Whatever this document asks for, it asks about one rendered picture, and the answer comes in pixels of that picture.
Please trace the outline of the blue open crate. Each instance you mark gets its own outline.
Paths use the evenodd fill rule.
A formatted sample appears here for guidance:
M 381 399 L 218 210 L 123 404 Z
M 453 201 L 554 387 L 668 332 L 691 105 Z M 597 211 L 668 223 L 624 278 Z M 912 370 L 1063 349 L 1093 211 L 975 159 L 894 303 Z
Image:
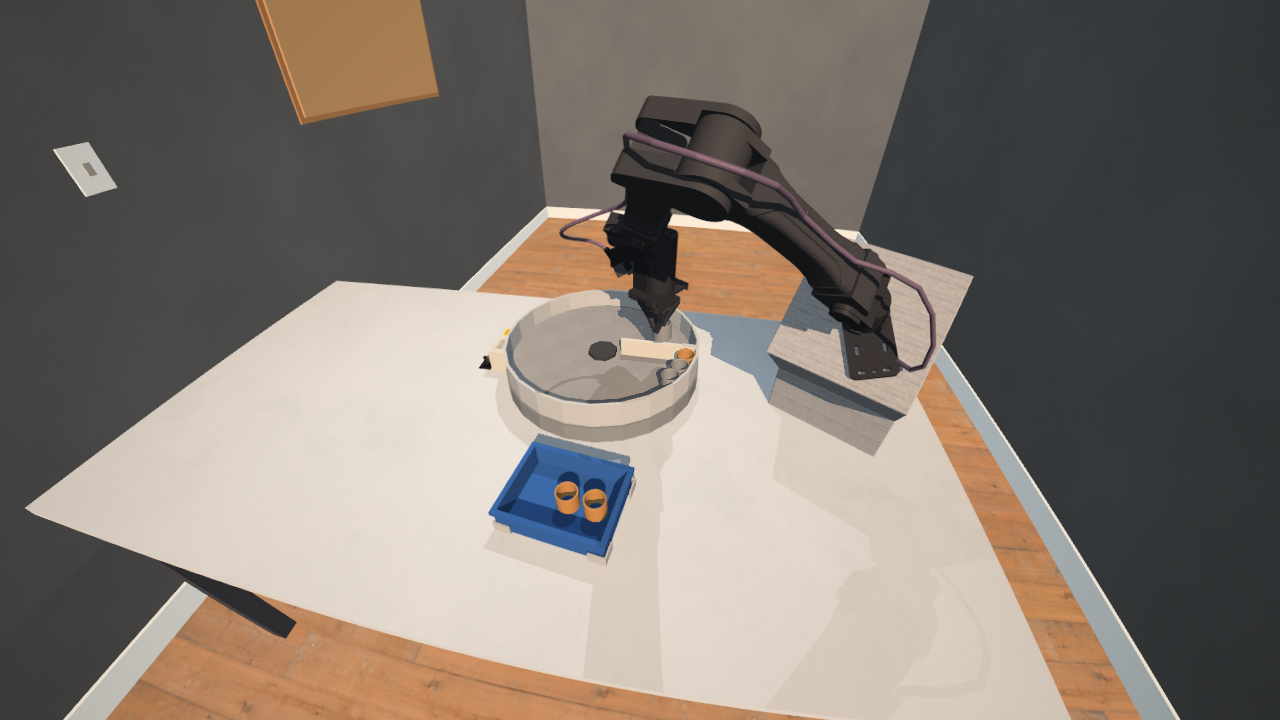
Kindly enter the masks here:
M 520 536 L 604 559 L 625 509 L 634 470 L 620 462 L 532 441 L 488 514 Z M 579 487 L 580 507 L 572 514 L 561 512 L 556 503 L 554 489 L 564 480 Z M 585 518 L 582 496 L 589 489 L 602 489 L 607 496 L 608 512 L 602 521 Z

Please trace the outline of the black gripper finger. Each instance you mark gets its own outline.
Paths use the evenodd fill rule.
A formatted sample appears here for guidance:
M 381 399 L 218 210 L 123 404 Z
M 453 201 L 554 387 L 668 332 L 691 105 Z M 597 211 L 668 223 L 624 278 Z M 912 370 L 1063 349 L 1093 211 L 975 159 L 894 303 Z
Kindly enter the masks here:
M 680 301 L 678 301 L 678 304 L 680 304 Z M 678 304 L 675 304 L 675 305 L 669 306 L 669 313 L 668 313 L 668 315 L 666 316 L 666 322 L 663 323 L 663 325 L 662 325 L 662 327 L 664 327 L 664 325 L 666 325 L 666 323 L 667 323 L 667 322 L 669 320 L 669 316 L 672 316 L 672 314 L 675 313 L 675 310 L 676 310 L 676 309 L 678 307 Z M 652 316 L 653 316 L 653 320 L 654 320 L 654 323 L 655 323 L 655 325 L 657 325 L 657 319 L 658 319 L 658 314 L 654 314 L 654 313 L 652 313 Z
M 663 325 L 663 323 L 666 322 L 666 316 L 667 316 L 667 315 L 668 315 L 668 313 L 669 313 L 669 307 L 667 307 L 667 309 L 666 309 L 664 311 L 662 311 L 662 313 L 659 313 L 659 314 L 658 314 L 658 319 L 657 319 L 657 325 L 655 325 L 655 323 L 654 323 L 654 320 L 653 320 L 653 316 L 652 316 L 652 313 L 649 311 L 649 307 L 646 307 L 646 304 L 645 304 L 645 302 L 643 302 L 643 301 L 641 301 L 641 300 L 639 300 L 639 299 L 637 299 L 637 304 L 639 304 L 639 306 L 640 306 L 640 307 L 643 309 L 643 313 L 645 314 L 645 316 L 646 316 L 646 320 L 649 322 L 649 324 L 650 324 L 650 327 L 652 327 L 652 331 L 653 331 L 653 332 L 655 332 L 655 333 L 658 334 L 658 333 L 659 333 L 659 331 L 660 331 L 660 327 L 662 327 L 662 325 Z

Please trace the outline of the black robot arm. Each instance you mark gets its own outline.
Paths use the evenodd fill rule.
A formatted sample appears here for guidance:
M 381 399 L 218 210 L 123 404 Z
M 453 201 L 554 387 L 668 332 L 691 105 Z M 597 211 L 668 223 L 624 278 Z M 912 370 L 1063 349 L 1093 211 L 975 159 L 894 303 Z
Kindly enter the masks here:
M 863 261 L 886 268 L 884 263 L 877 252 L 838 234 L 797 195 L 769 158 L 772 149 L 762 141 L 762 127 L 749 111 L 728 102 L 648 96 L 635 128 L 637 135 L 780 182 L 822 232 L 806 217 L 797 215 L 787 199 L 764 184 L 632 142 L 630 149 L 622 149 L 611 173 L 614 184 L 627 188 L 625 214 L 611 211 L 603 228 L 614 247 L 611 268 L 618 278 L 634 274 L 634 288 L 648 293 L 649 266 L 644 260 L 657 269 L 676 263 L 678 232 L 667 228 L 673 215 L 671 208 L 703 222 L 733 222 L 792 263 L 812 286 L 812 296 L 829 307 L 829 316 L 842 322 L 852 380 L 899 375 L 887 288 L 891 275 L 850 263 L 836 243 Z M 690 142 L 672 129 L 691 137 Z

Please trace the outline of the beige round turntable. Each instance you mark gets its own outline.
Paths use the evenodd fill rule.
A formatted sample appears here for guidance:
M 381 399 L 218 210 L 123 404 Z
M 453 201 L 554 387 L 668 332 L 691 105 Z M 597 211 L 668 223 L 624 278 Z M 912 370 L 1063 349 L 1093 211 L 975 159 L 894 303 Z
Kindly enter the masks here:
M 669 319 L 671 340 L 657 342 L 628 291 L 566 293 L 506 327 L 479 368 L 507 373 L 512 400 L 541 430 L 593 443 L 630 439 L 672 421 L 696 389 L 698 332 L 678 309 Z M 695 352 L 692 363 L 660 389 L 660 372 L 680 348 Z

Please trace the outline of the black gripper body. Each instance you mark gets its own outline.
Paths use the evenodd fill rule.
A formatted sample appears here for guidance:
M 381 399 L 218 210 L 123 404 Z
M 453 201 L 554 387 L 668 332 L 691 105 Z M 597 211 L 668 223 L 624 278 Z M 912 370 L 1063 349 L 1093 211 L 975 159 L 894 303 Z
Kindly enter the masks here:
M 649 311 L 654 314 L 659 314 L 667 307 L 678 304 L 680 297 L 676 293 L 689 290 L 689 282 L 675 278 L 676 263 L 669 266 L 659 266 L 659 269 L 645 260 L 644 264 L 649 266 L 648 293 L 632 288 L 628 290 L 628 299 L 641 300 L 646 304 Z

